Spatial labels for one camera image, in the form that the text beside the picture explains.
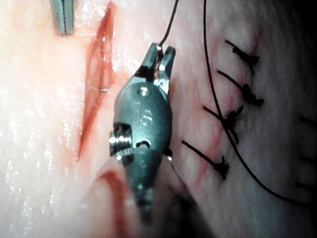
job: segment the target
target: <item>metal surgical instrument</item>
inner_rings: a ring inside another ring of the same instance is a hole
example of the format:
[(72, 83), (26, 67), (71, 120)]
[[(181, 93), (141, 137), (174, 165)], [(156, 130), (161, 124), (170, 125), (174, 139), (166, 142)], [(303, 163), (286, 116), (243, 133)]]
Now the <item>metal surgical instrument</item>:
[(123, 164), (141, 220), (151, 223), (153, 187), (162, 158), (171, 159), (169, 82), (176, 50), (152, 43), (114, 103), (110, 156)]
[(74, 28), (73, 0), (52, 0), (57, 34), (70, 35)]

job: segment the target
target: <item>red wound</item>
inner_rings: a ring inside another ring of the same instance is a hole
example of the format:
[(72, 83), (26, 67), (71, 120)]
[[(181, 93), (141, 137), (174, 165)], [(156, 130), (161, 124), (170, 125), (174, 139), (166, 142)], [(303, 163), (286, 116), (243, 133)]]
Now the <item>red wound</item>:
[(79, 155), (85, 148), (96, 114), (101, 106), (102, 98), (105, 96), (104, 93), (99, 92), (99, 89), (105, 87), (109, 88), (113, 83), (114, 72), (112, 70), (111, 58), (114, 13), (114, 3), (109, 1), (97, 35), (91, 41), (87, 50), (85, 109)]

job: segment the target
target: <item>forceps tip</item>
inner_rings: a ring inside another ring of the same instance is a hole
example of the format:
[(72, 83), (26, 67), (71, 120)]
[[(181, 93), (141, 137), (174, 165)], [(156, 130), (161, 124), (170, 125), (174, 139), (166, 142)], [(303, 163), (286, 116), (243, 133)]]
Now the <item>forceps tip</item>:
[(53, 0), (53, 14), (57, 34), (72, 34), (74, 28), (73, 0)]

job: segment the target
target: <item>blood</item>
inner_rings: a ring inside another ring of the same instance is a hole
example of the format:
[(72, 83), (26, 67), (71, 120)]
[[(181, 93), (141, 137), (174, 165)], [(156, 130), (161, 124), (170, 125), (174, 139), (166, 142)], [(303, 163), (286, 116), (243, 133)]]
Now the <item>blood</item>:
[(127, 227), (127, 221), (125, 220), (125, 206), (124, 198), (127, 195), (126, 186), (117, 177), (114, 171), (105, 173), (101, 179), (105, 179), (111, 188), (113, 194), (113, 227), (118, 238), (128, 237), (125, 227)]
[(112, 70), (112, 44), (115, 5), (109, 1), (106, 5), (105, 16), (101, 19), (100, 27), (87, 50), (85, 75), (85, 109), (83, 129), (80, 139), (79, 155), (85, 148), (92, 130), (96, 114), (101, 106), (105, 93), (99, 89), (109, 88), (114, 81)]

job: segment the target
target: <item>skin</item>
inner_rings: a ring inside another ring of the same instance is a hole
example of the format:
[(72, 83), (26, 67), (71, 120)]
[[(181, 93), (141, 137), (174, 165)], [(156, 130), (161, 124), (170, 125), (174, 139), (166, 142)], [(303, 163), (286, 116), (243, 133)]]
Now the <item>skin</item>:
[[(103, 79), (109, 91), (99, 101), (82, 153), (84, 110), (91, 106), (85, 101), (87, 54), (107, 1), (76, 1), (69, 37), (55, 34), (49, 1), (0, 3), (0, 237), (140, 237), (146, 232), (122, 167), (109, 158), (107, 140), (114, 99), (150, 43), (165, 33), (173, 1), (113, 3), (113, 78)], [(209, 0), (207, 5), (211, 74), (221, 112), (225, 116), (244, 104), (235, 125), (239, 153), (266, 187), (314, 203), (313, 189), (295, 186), (297, 181), (315, 186), (317, 180), (316, 168), (299, 160), (317, 155), (316, 126), (299, 120), (317, 118), (315, 35), (309, 21), (291, 2)], [(316, 237), (316, 211), (264, 191), (239, 161), (220, 122), (202, 109), (216, 112), (202, 13), (202, 2), (180, 1), (165, 44), (177, 50), (170, 95), (176, 168), (216, 237)], [(255, 75), (225, 39), (260, 57)], [(264, 105), (245, 103), (217, 70), (248, 84)], [(214, 162), (223, 155), (230, 165), (227, 179), (181, 140)], [(168, 174), (167, 183), (179, 188), (173, 172)]]

